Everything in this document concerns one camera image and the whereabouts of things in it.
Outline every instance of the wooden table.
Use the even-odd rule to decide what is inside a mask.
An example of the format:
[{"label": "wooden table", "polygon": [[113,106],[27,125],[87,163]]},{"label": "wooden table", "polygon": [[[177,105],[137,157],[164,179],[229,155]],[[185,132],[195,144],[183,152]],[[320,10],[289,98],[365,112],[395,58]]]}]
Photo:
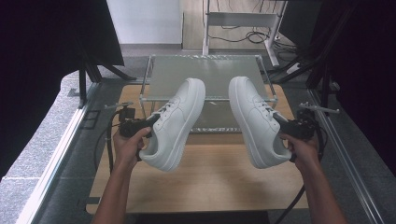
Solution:
[{"label": "wooden table", "polygon": [[[276,110],[293,119],[284,92],[277,85],[274,88],[279,99]],[[140,89],[139,85],[125,86],[120,103],[132,100],[138,106]],[[136,117],[143,118],[139,108]],[[108,178],[108,155],[104,150],[90,198],[102,196]],[[285,209],[302,184],[300,173],[291,162],[267,169],[254,168],[241,133],[190,134],[180,165],[174,172],[157,170],[143,161],[136,165],[132,172],[127,212]],[[97,203],[87,204],[86,208],[94,214],[97,206]],[[307,207],[304,195],[295,208]]]}]

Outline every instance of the shoe sole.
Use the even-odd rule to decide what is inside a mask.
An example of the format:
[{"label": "shoe sole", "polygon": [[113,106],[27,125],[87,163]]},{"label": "shoe sole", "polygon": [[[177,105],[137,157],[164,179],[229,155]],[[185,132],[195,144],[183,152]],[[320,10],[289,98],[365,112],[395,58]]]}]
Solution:
[{"label": "shoe sole", "polygon": [[171,154],[168,157],[168,160],[161,168],[161,170],[166,172],[173,171],[178,167],[181,161],[181,156],[183,155],[184,147],[186,146],[187,138],[189,137],[190,130],[194,126],[195,122],[198,120],[199,116],[201,115],[202,108],[204,107],[205,84],[200,79],[195,79],[194,82],[197,84],[195,101],[190,114],[187,116],[186,123],[181,128],[180,134],[177,137],[177,140],[174,144]]},{"label": "shoe sole", "polygon": [[239,80],[244,80],[242,77],[234,77],[229,85],[228,94],[230,97],[230,105],[231,110],[233,111],[233,116],[236,119],[236,122],[239,124],[241,128],[242,135],[244,136],[245,145],[247,147],[247,154],[249,155],[250,162],[252,165],[258,169],[268,167],[267,164],[262,160],[260,156],[259,150],[254,143],[253,136],[251,134],[251,130],[247,125],[245,117],[242,113],[241,106],[239,104],[238,96],[238,82]]}]

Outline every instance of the white sneaker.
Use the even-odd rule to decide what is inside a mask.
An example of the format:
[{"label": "white sneaker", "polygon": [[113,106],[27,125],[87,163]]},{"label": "white sneaker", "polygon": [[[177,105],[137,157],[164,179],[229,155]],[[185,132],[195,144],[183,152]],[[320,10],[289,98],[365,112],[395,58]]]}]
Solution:
[{"label": "white sneaker", "polygon": [[234,77],[228,94],[253,166],[263,169],[288,161],[291,153],[277,135],[280,126],[273,115],[287,119],[265,103],[247,77]]},{"label": "white sneaker", "polygon": [[151,115],[159,114],[160,118],[153,125],[147,148],[139,153],[142,161],[163,171],[175,170],[204,101],[204,82],[187,78],[176,95]]}]

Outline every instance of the wall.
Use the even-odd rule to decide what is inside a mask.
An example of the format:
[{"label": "wall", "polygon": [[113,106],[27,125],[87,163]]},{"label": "wall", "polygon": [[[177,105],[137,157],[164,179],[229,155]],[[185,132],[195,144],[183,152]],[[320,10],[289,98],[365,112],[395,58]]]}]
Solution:
[{"label": "wall", "polygon": [[179,0],[107,0],[120,44],[181,44]]}]

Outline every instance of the aluminum rail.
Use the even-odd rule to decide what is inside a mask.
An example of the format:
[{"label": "aluminum rail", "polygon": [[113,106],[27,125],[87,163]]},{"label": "aluminum rail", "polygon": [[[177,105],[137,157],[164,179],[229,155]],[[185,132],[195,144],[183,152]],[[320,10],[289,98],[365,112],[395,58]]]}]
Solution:
[{"label": "aluminum rail", "polygon": [[[97,87],[99,84],[93,83],[88,92],[88,97],[91,98],[97,91]],[[24,223],[32,223],[35,218],[35,214],[40,209],[41,204],[43,203],[45,196],[50,188],[50,185],[55,177],[61,163],[63,161],[64,155],[70,147],[70,144],[73,141],[73,138],[78,130],[80,123],[82,122],[85,114],[88,111],[89,106],[91,105],[91,101],[88,101],[81,109],[77,109],[73,117],[71,118],[69,124],[67,125],[66,130],[64,131],[64,135],[62,136],[58,146],[55,148],[55,151],[52,154],[52,157],[47,164],[46,169],[43,172],[43,175],[38,180],[35,185],[35,189],[33,190],[29,200],[23,207],[18,220],[16,223],[24,224]]]},{"label": "aluminum rail", "polygon": [[[308,93],[314,102],[313,105],[319,105],[319,98],[317,93],[313,90],[308,90]],[[370,219],[370,222],[374,224],[384,223],[384,220],[379,214],[372,195],[364,184],[364,181],[361,178],[361,174],[356,169],[352,159],[349,157],[346,147],[344,146],[340,136],[332,125],[331,119],[321,111],[318,111],[318,116],[323,122],[323,125],[325,126],[324,128],[328,133],[332,144],[334,145],[334,149],[338,155],[338,158],[343,164],[346,174],[352,184],[352,187],[356,191],[356,194],[358,195],[358,198],[361,201],[361,205],[366,212],[367,217]]]}]

